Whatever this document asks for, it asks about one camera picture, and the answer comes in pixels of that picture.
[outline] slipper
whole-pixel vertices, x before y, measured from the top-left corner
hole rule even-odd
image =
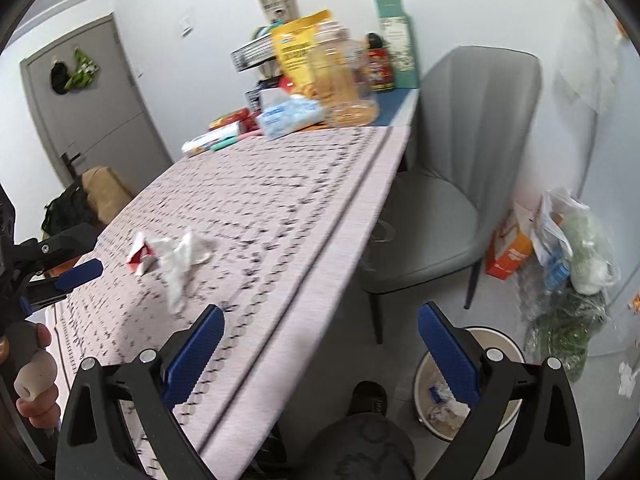
[[[378,383],[362,381],[353,389],[347,415],[377,413],[386,415],[386,391]]]

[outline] chair backrest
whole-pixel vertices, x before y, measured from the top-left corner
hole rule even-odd
[[[418,161],[476,207],[479,244],[510,204],[541,81],[537,57],[483,46],[452,50],[422,80]]]

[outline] blue gripper pad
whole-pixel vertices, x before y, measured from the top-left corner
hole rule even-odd
[[[429,303],[418,312],[418,332],[456,400],[469,406],[480,402],[476,368]]]
[[[100,260],[94,258],[60,274],[54,286],[61,292],[70,292],[74,290],[76,286],[84,285],[95,278],[99,278],[101,275],[102,263]]]
[[[214,307],[203,319],[196,320],[191,335],[166,369],[162,400],[172,410],[189,399],[198,379],[225,333],[225,315]]]

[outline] person's leg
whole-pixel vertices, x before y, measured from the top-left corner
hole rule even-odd
[[[307,447],[294,480],[414,480],[414,445],[384,417],[386,394],[358,384],[346,418],[322,430]]]

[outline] gray door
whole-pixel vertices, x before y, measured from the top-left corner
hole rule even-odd
[[[75,47],[100,70],[87,88],[57,94],[50,83],[53,62],[64,62],[72,73]],[[109,166],[140,191],[171,165],[130,75],[111,16],[24,60],[22,78],[43,145],[64,184],[74,171],[80,175]]]

